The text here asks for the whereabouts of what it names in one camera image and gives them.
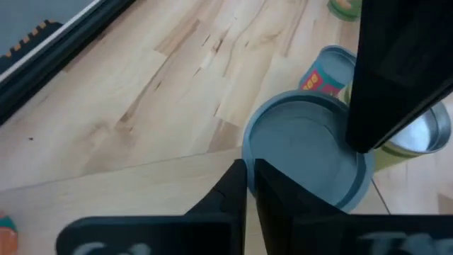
cylindrical container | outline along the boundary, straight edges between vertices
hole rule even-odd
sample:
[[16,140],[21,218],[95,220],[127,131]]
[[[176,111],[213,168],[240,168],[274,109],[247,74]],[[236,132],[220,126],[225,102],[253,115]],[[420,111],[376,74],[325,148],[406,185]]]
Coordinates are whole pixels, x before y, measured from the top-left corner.
[[16,226],[10,217],[0,211],[0,254],[16,254],[17,245]]
[[336,96],[354,78],[355,56],[343,47],[323,48],[299,83],[301,90],[322,91]]
[[242,157],[255,192],[255,159],[265,159],[303,188],[343,211],[352,210],[371,184],[373,153],[345,141],[348,107],[319,91],[288,91],[251,117]]
[[[338,98],[349,104],[351,92],[352,86],[347,86],[338,94]],[[375,149],[375,171],[436,152],[448,143],[451,133],[449,114],[444,104],[439,102]]]
[[339,19],[355,21],[360,17],[362,0],[330,0],[327,6]]

